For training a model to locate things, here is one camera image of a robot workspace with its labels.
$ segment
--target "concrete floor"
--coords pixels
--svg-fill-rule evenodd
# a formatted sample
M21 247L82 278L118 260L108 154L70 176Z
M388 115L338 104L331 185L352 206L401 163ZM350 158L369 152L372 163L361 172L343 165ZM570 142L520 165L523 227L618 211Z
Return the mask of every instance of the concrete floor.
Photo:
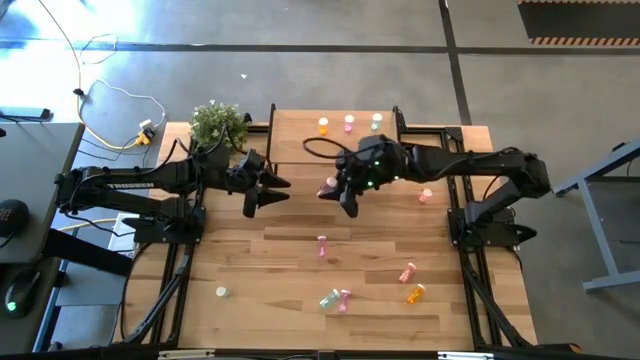
M46 3L75 40L115 32L121 41L151 43L445 45L436 0ZM514 1L448 3L459 46L529 46ZM0 37L59 39L60 34L36 1L22 0L0 20ZM513 145L538 153L554 184L640 134L638 57L461 56L460 63L473 124L490 127L496 148ZM75 120L71 90L77 74L70 52L38 42L0 50L0 64L3 103L45 106L56 113L56 121ZM440 54L118 52L100 65L84 66L83 77L85 89L101 77L130 92L153 95L170 121L188 120L194 106L216 99L239 104L256 120L267 119L271 102L302 109L397 104L409 123L460 124L449 61ZM131 137L142 120L159 118L153 103L99 84L91 95L85 119L114 143ZM109 155L86 143L82 149ZM154 147L147 164L156 157ZM126 156L115 164L133 166L141 160ZM113 166L79 154L75 166L88 164ZM640 164L632 174L640 174ZM605 268L579 196L523 200L516 209L518 221L539 232L521 251L538 340L637 357L640 284L590 295L582 290L581 281L605 275ZM89 214L99 218L113 212ZM65 221L56 219L55 225ZM108 240L95 233L87 237ZM621 267L639 267L640 246L612 246L626 255ZM54 339L67 347L104 344L114 310L113 305L66 307Z

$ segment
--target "metal stand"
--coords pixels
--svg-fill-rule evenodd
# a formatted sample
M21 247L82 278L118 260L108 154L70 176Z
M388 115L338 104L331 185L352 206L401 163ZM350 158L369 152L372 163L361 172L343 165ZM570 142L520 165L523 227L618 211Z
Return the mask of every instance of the metal stand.
M603 159L593 167L583 171L581 174L565 181L562 185L553 188L553 192L559 197L571 190L580 190L584 206L587 210L587 214L589 215L589 221L591 222L593 232L596 236L596 240L598 241L598 246L600 247L600 252L602 253L602 258L604 259L607 272L609 273L608 276L583 282L582 287L587 292L640 282L640 271L631 271L626 273L618 272L618 267L613 259L613 254L611 253L611 249L609 248L609 243L607 241L607 235L602 225L603 216L598 213L596 203L592 196L592 191L590 190L590 185L593 182L609 179L603 178L603 176L612 170L617 169L621 165L632 161L638 156L640 156L640 138L619 147L609 154L606 159Z
M54 229L49 230L42 255L59 257L121 276L127 276L131 268L129 257Z

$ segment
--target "green plant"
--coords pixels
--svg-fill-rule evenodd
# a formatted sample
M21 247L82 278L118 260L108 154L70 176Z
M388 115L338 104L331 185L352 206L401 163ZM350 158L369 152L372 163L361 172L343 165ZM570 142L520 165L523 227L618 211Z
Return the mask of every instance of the green plant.
M195 108L191 124L191 137L200 146L207 147L215 145L220 136L223 136L222 144L233 151L231 140L222 129L227 125L233 144L242 149L242 145L247 143L248 124L244 121L244 115L238 112L238 105L216 104L214 100L211 105L198 106Z

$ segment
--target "orange object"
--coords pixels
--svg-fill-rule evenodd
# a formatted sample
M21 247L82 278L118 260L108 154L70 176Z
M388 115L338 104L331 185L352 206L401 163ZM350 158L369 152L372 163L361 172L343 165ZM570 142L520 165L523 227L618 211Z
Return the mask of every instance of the orange object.
M424 294L425 290L426 289L422 284L418 284L418 286L416 286L416 288L411 292L411 295L409 295L409 297L407 298L407 302L409 304L415 304L416 302L418 302L422 294Z

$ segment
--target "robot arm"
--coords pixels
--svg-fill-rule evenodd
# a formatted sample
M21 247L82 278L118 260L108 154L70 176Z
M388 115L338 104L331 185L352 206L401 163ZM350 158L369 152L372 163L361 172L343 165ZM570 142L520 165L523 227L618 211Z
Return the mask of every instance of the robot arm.
M452 153L433 146L401 145L384 135L374 135L362 138L357 151L343 149L335 158L338 172L334 186L324 186L318 196L339 201L352 218L358 215L356 195L398 179L424 183L450 175L507 176L509 181L487 199L467 204L467 225L489 218L523 197L539 198L550 190L544 162L516 148Z
M245 194L243 214L250 218L256 208L289 198L286 193L269 189L291 184L274 175L255 150L250 150L239 165L231 168L229 157L229 150L219 146L154 169L74 169L56 176L56 205L62 213L76 214L97 206L140 214L140 220L129 219L138 229L141 221L176 225L193 220L194 205L187 196L196 190L212 188ZM179 196L156 200L119 191L131 189L162 189Z

